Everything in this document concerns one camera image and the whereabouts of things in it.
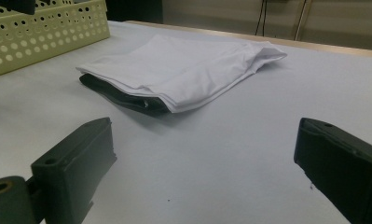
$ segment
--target dark green fabric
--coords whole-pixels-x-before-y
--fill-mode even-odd
[[[168,107],[158,97],[129,95],[91,74],[83,75],[80,77],[80,81],[93,91],[97,91],[104,95],[113,103],[128,109],[150,116],[162,115],[170,112]]]

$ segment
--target white tabletop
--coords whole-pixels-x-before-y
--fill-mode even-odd
[[[84,87],[75,67],[154,34],[230,37],[109,27],[109,39],[0,76],[0,177],[29,178],[66,135],[110,117],[118,160],[84,224],[349,223],[294,163],[296,133],[320,119],[372,144],[372,58],[278,46],[287,58],[206,106],[152,118]]]

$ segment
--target perforated basket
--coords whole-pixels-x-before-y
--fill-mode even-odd
[[[0,75],[110,36],[104,0],[36,1],[34,15],[0,7]]]

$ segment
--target wall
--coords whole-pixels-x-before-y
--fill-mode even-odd
[[[253,35],[261,3],[162,0],[163,20],[166,24]],[[303,6],[304,0],[268,0],[265,36],[295,39]],[[298,40],[372,49],[372,0],[308,0],[305,9]]]
[[[105,0],[110,21],[162,23],[161,0]]]

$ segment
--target folded shirt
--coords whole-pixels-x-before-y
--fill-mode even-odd
[[[158,97],[172,113],[206,105],[286,56],[269,42],[212,42],[155,35],[128,54],[107,55],[76,69],[124,93]]]

